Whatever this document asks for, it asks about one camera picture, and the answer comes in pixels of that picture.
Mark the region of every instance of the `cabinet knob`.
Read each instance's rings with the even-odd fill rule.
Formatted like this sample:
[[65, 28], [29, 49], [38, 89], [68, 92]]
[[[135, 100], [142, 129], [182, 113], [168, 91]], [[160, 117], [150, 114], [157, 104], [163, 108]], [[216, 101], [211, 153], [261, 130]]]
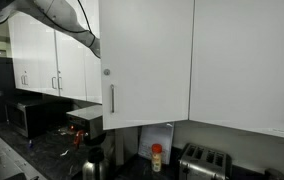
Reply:
[[110, 74], [111, 74], [110, 69], [105, 69], [105, 70], [104, 70], [104, 75], [108, 76], [108, 75], [110, 75]]

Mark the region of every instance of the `white cabinet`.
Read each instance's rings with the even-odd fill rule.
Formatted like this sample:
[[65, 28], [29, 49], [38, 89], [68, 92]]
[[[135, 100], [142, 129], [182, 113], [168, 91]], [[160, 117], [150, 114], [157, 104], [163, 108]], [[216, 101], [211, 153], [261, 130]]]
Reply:
[[284, 137], [284, 1], [196, 0], [190, 119]]
[[[82, 3], [98, 34], [98, 1]], [[77, 1], [71, 4], [85, 26]], [[101, 62], [87, 47], [23, 13], [9, 27], [16, 88], [102, 103]]]
[[23, 70], [23, 49], [21, 34], [21, 15], [16, 14], [9, 19], [10, 43], [13, 57], [13, 68], [15, 77], [15, 86], [17, 89], [24, 88], [24, 70]]
[[[93, 34], [100, 38], [99, 28], [99, 1], [86, 0], [83, 3], [90, 22]], [[86, 100], [90, 102], [102, 103], [102, 84], [101, 84], [101, 59], [97, 58], [89, 48], [85, 48], [85, 81], [86, 81]]]
[[16, 88], [41, 92], [36, 20], [18, 13], [10, 18], [9, 26]]
[[0, 180], [24, 173], [27, 180], [39, 177], [46, 180], [34, 167], [0, 138]]
[[59, 96], [58, 69], [54, 29], [37, 21], [38, 26], [38, 61], [42, 93]]
[[105, 129], [188, 119], [193, 7], [100, 1]]
[[70, 36], [56, 31], [60, 95], [86, 100], [85, 46]]
[[21, 173], [21, 169], [0, 149], [0, 180]]

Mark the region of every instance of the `appliance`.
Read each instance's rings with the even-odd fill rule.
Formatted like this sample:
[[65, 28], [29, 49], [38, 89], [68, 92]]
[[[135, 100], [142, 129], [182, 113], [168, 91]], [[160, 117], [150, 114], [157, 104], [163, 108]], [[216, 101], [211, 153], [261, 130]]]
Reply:
[[103, 134], [102, 106], [94, 105], [67, 112], [68, 124], [71, 130], [84, 130], [90, 138]]
[[83, 165], [83, 180], [106, 180], [109, 162], [104, 158], [102, 148], [95, 147], [89, 151], [88, 159]]
[[231, 157], [221, 151], [187, 144], [178, 159], [179, 180], [227, 180], [231, 177]]
[[70, 101], [15, 98], [6, 102], [7, 121], [27, 138], [43, 134], [47, 128], [66, 122]]

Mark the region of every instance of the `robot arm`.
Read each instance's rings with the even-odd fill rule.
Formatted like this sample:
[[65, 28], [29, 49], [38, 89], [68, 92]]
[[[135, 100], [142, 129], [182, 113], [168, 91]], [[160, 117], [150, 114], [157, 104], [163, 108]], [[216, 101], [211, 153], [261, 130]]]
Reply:
[[0, 0], [0, 4], [0, 24], [15, 11], [24, 12], [73, 37], [100, 58], [100, 40], [79, 24], [75, 10], [66, 0]]

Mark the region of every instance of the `kettle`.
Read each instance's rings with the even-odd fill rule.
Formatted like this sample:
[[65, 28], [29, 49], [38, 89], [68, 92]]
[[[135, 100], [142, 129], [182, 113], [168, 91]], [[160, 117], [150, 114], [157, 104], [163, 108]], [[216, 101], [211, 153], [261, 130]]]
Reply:
[[83, 180], [106, 180], [108, 169], [109, 162], [104, 158], [103, 149], [100, 147], [92, 148], [82, 167]]

